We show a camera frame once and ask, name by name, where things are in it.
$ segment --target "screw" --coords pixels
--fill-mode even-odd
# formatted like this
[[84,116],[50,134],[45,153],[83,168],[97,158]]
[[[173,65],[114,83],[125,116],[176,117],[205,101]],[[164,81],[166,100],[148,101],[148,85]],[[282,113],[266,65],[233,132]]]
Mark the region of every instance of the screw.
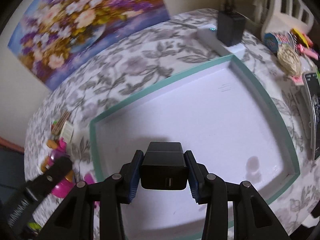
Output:
[[250,187],[251,183],[249,181],[245,180],[245,181],[242,182],[242,185],[245,186],[245,187]]
[[216,175],[214,175],[213,173],[209,173],[209,174],[207,175],[207,179],[209,179],[209,180],[214,180],[214,179],[216,179]]
[[85,182],[84,181],[79,181],[78,183],[77,183],[77,187],[84,187],[85,186]]
[[120,173],[115,173],[115,174],[112,175],[112,178],[113,178],[113,179],[121,179],[121,177],[122,177],[122,176],[121,176]]

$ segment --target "white tray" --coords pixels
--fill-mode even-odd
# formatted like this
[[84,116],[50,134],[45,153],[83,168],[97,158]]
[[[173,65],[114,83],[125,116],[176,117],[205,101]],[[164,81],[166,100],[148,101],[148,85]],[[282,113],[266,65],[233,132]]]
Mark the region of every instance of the white tray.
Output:
[[[90,125],[98,181],[119,172],[150,141],[181,142],[198,163],[227,182],[249,180],[268,203],[299,176],[291,137],[271,98],[228,55],[158,82],[108,109]],[[146,190],[122,205],[129,240],[198,239],[206,205],[190,188]],[[230,215],[232,204],[229,203]],[[229,218],[232,226],[233,217]]]

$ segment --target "floral tablecloth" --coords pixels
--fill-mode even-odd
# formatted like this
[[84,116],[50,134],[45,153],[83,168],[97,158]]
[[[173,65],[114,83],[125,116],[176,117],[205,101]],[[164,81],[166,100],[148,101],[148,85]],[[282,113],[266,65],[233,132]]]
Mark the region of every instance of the floral tablecloth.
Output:
[[[31,118],[25,145],[25,176],[34,179],[49,154],[46,141],[50,126],[65,111],[71,111],[75,132],[68,153],[76,181],[88,172],[94,175],[90,154],[89,122],[132,93],[175,73],[218,57],[196,37],[196,27],[216,24],[217,12],[201,9],[182,13],[108,47],[67,78],[43,102]],[[320,200],[320,167],[308,159],[309,141],[290,93],[292,86],[277,66],[276,57],[252,34],[245,32],[246,53],[242,59],[273,99],[298,155],[301,175],[270,207],[288,234],[308,216]],[[62,199],[49,195],[33,217],[44,225]],[[94,215],[94,239],[99,239],[99,210]]]

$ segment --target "black box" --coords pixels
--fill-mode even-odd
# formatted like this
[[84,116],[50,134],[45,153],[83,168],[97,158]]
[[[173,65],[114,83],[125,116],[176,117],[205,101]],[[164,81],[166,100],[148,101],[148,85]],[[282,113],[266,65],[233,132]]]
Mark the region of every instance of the black box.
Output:
[[217,38],[227,47],[241,42],[245,27],[245,17],[237,12],[218,13]]
[[143,188],[183,190],[187,186],[188,174],[181,143],[150,142],[140,166]]

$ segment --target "beige scrunchie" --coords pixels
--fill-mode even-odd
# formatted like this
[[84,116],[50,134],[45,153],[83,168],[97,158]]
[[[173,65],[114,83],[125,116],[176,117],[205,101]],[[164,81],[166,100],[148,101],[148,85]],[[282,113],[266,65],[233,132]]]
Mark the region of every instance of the beige scrunchie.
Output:
[[291,76],[301,76],[301,62],[298,54],[287,43],[283,43],[278,49],[278,61],[284,67],[285,72]]

